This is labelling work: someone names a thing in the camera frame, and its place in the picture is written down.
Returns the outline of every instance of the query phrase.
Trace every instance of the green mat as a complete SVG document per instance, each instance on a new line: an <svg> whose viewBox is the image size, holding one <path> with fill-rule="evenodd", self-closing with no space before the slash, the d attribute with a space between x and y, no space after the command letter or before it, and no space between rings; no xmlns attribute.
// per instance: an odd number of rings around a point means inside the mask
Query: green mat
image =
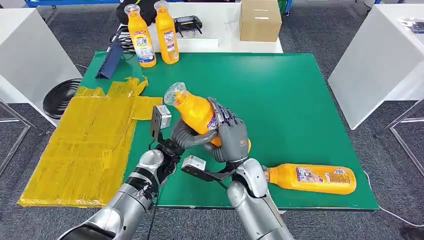
<svg viewBox="0 0 424 240"><path fill-rule="evenodd" d="M376 210L378 204L368 186L340 116L312 54L267 53L181 53L179 62L141 68L135 57L122 59L112 80L95 79L105 52L97 52L81 85L102 87L127 76L148 77L143 96L163 96L175 82L184 82L195 95L214 97L247 124L252 143L249 156L269 167L282 163L335 165L351 168L356 190L337 195L282 189L273 184L269 191L279 209L329 208ZM179 113L168 106L173 125ZM149 121L138 121L129 153L125 178L152 140ZM169 136L170 129L164 131ZM188 149L184 158L195 155L206 160L206 168L218 171L215 162L201 147ZM160 206L230 207L226 191L216 182L205 182L180 170L161 189Z"/></svg>

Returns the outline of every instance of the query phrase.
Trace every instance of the gray robotic hand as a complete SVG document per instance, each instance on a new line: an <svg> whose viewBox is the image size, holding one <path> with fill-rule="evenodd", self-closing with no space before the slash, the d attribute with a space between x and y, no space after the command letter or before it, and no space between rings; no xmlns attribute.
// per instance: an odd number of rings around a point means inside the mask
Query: gray robotic hand
<svg viewBox="0 0 424 240"><path fill-rule="evenodd" d="M208 97L207 100L213 107L217 128L205 134L197 134L195 130L180 119L171 131L171 138L184 149L203 145L219 163L246 159L249 153L246 124L214 98ZM221 139L221 146L219 147L210 143L216 136Z"/></svg>

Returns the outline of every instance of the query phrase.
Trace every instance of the orange juice bottle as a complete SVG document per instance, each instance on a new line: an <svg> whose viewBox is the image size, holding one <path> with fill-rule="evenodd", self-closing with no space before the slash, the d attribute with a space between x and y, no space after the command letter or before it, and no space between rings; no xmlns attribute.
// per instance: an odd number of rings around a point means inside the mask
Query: orange juice bottle
<svg viewBox="0 0 424 240"><path fill-rule="evenodd" d="M156 64L155 51L147 24L140 15L140 7L137 4L129 4L125 7L125 13L128 15L129 35L138 62L143 68L153 67Z"/></svg>
<svg viewBox="0 0 424 240"><path fill-rule="evenodd" d="M211 103L200 96L191 94L186 89L184 82L174 83L165 93L163 101L173 105L181 114L181 119L199 134L217 128L215 111ZM215 146L221 146L221 139L216 136L210 141Z"/></svg>
<svg viewBox="0 0 424 240"><path fill-rule="evenodd" d="M262 168L268 182L284 189L345 195L357 187L354 172L344 166L284 163Z"/></svg>
<svg viewBox="0 0 424 240"><path fill-rule="evenodd" d="M180 59L174 20L168 12L168 3L160 0L154 3L156 9L156 30L160 54L167 64L174 64Z"/></svg>

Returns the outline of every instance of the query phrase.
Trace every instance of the yellow plastic sheet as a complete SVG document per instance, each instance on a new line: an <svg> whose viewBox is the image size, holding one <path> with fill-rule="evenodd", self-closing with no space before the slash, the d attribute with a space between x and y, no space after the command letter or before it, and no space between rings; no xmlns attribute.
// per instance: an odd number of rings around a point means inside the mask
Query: yellow plastic sheet
<svg viewBox="0 0 424 240"><path fill-rule="evenodd" d="M41 155L18 204L102 207L122 184L136 119L149 120L161 97L138 96L147 79L79 87Z"/></svg>

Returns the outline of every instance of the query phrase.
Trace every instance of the floor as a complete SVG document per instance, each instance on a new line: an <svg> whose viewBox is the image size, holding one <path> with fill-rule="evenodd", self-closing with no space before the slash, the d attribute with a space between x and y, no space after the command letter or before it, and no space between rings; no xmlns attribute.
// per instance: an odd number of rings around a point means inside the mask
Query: floor
<svg viewBox="0 0 424 240"><path fill-rule="evenodd" d="M88 65L96 50L108 47L118 22L114 5L39 7L39 12L75 64ZM284 17L280 33L286 53L313 53L327 79L366 17L367 8L353 0L296 0ZM413 102L385 102L357 130L347 134L363 169L371 178L379 204L413 223L423 222L424 177L395 138L374 133ZM13 108L43 131L49 123L27 104ZM0 125L0 149L9 149L22 129L20 123ZM400 134L419 159L424 158L423 125L401 125ZM55 239L91 216L95 208L21 207L16 201L25 188L50 133L30 130L0 177L0 239ZM0 152L0 159L5 156ZM289 211L282 215L296 239L402 239L406 224L382 212ZM135 240L146 239L151 214L142 220ZM233 210L159 209L151 239L247 239Z"/></svg>

